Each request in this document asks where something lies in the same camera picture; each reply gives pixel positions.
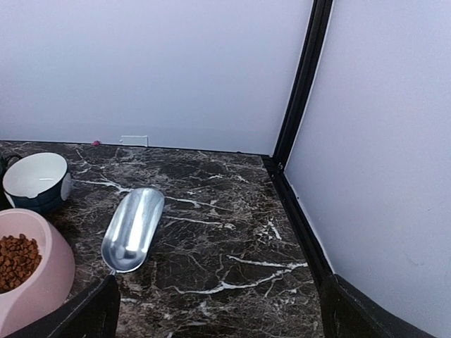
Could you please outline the metal food scoop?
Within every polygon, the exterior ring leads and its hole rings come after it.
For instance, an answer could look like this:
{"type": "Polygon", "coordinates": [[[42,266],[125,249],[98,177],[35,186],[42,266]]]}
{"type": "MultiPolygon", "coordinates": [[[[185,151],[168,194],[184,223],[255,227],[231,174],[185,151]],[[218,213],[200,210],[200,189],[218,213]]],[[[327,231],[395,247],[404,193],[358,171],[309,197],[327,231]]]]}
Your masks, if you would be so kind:
{"type": "Polygon", "coordinates": [[[119,203],[101,243],[112,275],[131,273],[145,262],[164,204],[164,195],[153,188],[134,189],[119,203]]]}

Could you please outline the pink double pet bowl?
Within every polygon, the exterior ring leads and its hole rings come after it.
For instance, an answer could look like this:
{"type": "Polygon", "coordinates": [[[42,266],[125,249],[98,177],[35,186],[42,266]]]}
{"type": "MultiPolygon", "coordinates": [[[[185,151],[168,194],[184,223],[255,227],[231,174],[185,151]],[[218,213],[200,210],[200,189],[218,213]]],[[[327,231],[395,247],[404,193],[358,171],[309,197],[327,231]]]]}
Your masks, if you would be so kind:
{"type": "Polygon", "coordinates": [[[63,305],[75,277],[73,252],[40,214],[21,208],[1,212],[1,336],[63,305]]]}

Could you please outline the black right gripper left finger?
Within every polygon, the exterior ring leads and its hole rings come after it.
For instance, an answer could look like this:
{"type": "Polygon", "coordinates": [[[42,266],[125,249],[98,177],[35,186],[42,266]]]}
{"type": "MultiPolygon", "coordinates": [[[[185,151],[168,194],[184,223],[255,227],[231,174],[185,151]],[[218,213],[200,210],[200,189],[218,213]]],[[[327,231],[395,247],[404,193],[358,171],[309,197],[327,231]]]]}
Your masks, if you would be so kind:
{"type": "Polygon", "coordinates": [[[96,280],[57,310],[13,333],[14,337],[115,337],[121,294],[114,275],[96,280]]]}

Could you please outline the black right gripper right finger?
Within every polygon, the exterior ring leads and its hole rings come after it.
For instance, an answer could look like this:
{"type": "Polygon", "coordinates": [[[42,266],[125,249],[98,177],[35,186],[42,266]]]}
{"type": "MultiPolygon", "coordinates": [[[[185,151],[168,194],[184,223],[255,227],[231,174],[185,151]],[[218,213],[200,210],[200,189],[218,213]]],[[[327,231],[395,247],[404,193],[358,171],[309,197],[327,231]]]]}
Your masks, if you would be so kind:
{"type": "Polygon", "coordinates": [[[320,288],[326,337],[430,337],[389,313],[339,275],[329,275],[320,288]]]}

